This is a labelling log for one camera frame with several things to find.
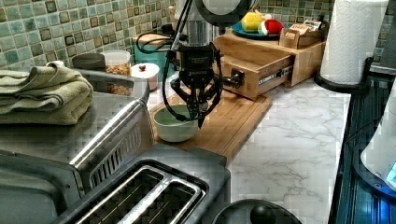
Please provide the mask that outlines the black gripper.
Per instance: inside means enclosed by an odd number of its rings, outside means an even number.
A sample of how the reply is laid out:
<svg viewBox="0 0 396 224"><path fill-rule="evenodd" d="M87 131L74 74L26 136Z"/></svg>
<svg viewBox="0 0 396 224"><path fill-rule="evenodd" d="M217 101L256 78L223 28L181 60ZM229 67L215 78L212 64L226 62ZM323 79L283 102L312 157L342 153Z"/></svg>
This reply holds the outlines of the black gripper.
<svg viewBox="0 0 396 224"><path fill-rule="evenodd" d="M179 45L180 71L178 79L171 82L172 89L186 102L191 119L198 118L201 129L208 109L219 103L222 92L222 73L213 71L213 63L219 63L220 53L210 42L205 46Z"/></svg>

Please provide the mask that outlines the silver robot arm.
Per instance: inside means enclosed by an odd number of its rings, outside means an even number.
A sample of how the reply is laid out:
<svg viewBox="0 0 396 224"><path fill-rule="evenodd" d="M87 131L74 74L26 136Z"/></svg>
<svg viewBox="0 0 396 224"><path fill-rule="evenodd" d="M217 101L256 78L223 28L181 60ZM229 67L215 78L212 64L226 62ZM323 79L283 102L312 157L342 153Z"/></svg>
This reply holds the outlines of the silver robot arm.
<svg viewBox="0 0 396 224"><path fill-rule="evenodd" d="M227 27L240 22L254 8L256 0L175 1L177 28L165 63L179 68L171 88L187 104L189 115L177 113L170 105L167 109L180 121L196 120L202 125L219 103L223 86L240 85L239 77L222 75L221 54L210 36L215 32L223 35Z"/></svg>

